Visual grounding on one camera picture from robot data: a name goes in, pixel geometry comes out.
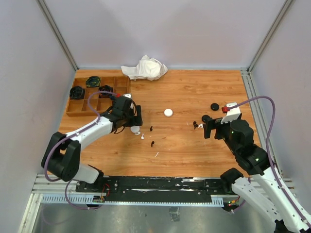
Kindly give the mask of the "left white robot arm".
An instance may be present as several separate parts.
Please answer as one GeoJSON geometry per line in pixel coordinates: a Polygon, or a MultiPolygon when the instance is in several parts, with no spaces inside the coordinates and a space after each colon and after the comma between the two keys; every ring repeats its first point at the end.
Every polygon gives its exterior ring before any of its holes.
{"type": "Polygon", "coordinates": [[[80,162],[81,152],[94,141],[118,129],[142,126],[142,110],[130,97],[117,97],[114,104],[89,124],[69,133],[56,132],[51,136],[41,166],[50,182],[83,181],[93,192],[104,187],[103,172],[80,162]]]}

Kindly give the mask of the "white earbud charging case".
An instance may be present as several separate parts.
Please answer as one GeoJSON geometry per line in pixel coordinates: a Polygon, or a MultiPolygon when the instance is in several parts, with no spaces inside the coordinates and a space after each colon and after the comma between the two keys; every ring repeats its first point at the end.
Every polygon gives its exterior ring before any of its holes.
{"type": "Polygon", "coordinates": [[[130,127],[130,130],[135,135],[140,135],[140,126],[132,126],[130,127]]]}

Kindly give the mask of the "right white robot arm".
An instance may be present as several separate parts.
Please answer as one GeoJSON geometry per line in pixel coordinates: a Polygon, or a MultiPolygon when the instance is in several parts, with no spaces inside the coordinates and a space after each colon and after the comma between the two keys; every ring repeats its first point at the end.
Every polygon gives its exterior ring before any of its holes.
{"type": "Polygon", "coordinates": [[[267,221],[275,226],[276,233],[309,233],[311,216],[299,204],[294,195],[273,168],[267,152],[254,143],[254,131],[242,119],[221,123],[221,119],[202,117],[204,137],[210,138],[215,130],[215,139],[223,140],[238,165],[264,190],[263,195],[235,168],[221,175],[220,188],[225,194],[241,196],[267,221]]]}

